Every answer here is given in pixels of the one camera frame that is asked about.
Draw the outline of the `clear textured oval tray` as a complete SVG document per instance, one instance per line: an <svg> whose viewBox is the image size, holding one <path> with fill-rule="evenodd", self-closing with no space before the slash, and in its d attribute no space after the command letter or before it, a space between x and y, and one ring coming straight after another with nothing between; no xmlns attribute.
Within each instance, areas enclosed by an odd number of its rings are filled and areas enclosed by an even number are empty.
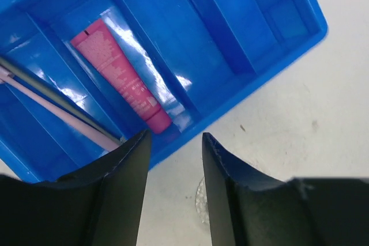
<svg viewBox="0 0 369 246"><path fill-rule="evenodd" d="M195 195L195 209L203 224L209 225L209 209L206 194L205 178L203 177L197 187Z"/></svg>

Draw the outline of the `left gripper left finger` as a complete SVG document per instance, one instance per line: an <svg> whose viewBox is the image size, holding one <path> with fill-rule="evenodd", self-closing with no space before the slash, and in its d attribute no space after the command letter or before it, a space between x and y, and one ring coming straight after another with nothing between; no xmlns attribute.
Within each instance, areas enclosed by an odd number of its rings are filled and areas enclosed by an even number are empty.
<svg viewBox="0 0 369 246"><path fill-rule="evenodd" d="M152 148L142 131L56 181L1 176L2 245L135 245Z"/></svg>

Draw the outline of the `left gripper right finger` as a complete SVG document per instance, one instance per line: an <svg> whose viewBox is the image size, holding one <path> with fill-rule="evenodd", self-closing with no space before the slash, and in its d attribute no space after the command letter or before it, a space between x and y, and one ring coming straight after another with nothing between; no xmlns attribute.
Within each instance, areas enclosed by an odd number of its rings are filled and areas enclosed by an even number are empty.
<svg viewBox="0 0 369 246"><path fill-rule="evenodd" d="M213 245L367 245L368 179L277 180L210 133L202 159Z"/></svg>

